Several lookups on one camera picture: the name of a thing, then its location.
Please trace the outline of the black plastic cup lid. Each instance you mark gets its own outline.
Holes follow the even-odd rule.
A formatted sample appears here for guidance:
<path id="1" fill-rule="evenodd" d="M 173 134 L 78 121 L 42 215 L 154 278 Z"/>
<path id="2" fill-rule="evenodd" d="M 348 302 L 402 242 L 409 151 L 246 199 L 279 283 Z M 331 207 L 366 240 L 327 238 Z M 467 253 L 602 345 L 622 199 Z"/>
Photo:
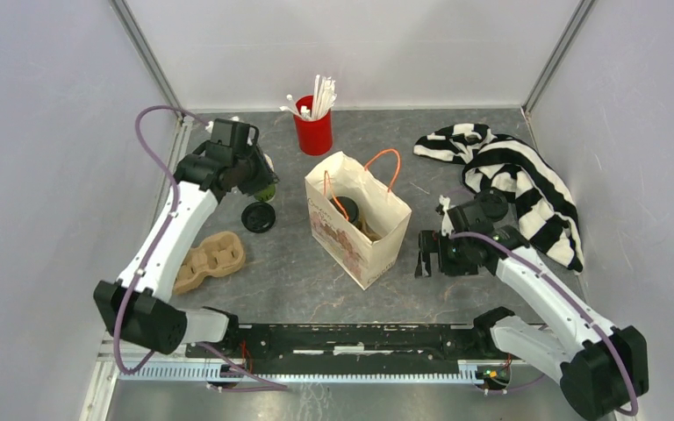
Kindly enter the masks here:
<path id="1" fill-rule="evenodd" d="M 492 222 L 499 222 L 509 212 L 509 203 L 502 190 L 490 188 L 484 189 L 475 195 L 475 201 L 480 205 L 483 213 Z"/>

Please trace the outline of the brown paper takeout bag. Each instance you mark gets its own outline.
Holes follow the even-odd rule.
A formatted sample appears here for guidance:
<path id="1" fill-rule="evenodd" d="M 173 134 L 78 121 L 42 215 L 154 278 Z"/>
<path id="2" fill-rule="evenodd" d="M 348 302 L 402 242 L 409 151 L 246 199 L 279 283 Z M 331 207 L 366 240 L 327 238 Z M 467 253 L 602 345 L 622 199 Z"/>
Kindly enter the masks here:
<path id="1" fill-rule="evenodd" d="M 397 164 L 391 180 L 384 184 L 369 167 L 387 153 L 396 155 Z M 393 267 L 405 238 L 412 209 L 394 191 L 401 164 L 401 155 L 395 148 L 384 149 L 365 164 L 337 152 L 305 176 L 312 236 L 362 289 Z M 371 242 L 351 225 L 330 203 L 337 196 L 353 199 L 360 216 L 382 238 Z"/>

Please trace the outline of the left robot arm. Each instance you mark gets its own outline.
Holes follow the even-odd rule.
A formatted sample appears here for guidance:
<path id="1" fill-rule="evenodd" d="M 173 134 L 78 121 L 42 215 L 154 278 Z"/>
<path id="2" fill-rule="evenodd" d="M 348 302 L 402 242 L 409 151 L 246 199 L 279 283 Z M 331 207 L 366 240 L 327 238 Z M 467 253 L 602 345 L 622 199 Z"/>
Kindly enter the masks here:
<path id="1" fill-rule="evenodd" d="M 222 310 L 178 310 L 173 285 L 193 240 L 227 193 L 253 196 L 277 176 L 259 145 L 259 129 L 215 119 L 210 137 L 185 155 L 173 173 L 168 198 L 132 262 L 93 292 L 108 333 L 150 351 L 170 354 L 181 344 L 206 342 L 219 357 L 240 348 L 240 333 Z"/>

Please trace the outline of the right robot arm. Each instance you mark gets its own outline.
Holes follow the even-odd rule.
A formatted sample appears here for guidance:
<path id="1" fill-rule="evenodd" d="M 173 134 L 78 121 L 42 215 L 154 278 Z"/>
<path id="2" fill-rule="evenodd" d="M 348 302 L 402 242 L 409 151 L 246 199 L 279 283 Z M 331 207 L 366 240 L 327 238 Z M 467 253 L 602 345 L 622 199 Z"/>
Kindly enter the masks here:
<path id="1" fill-rule="evenodd" d="M 486 268 L 537 313 L 546 330 L 498 307 L 474 321 L 474 351 L 521 358 L 556 382 L 570 407 L 585 420 L 619 412 L 634 417 L 649 389 L 647 341 L 634 326 L 619 328 L 574 294 L 544 263 L 520 231 L 494 223 L 507 213 L 501 199 L 478 197 L 453 205 L 440 196 L 441 228 L 419 233 L 415 274 L 432 275 L 431 257 L 445 275 L 473 275 Z"/>

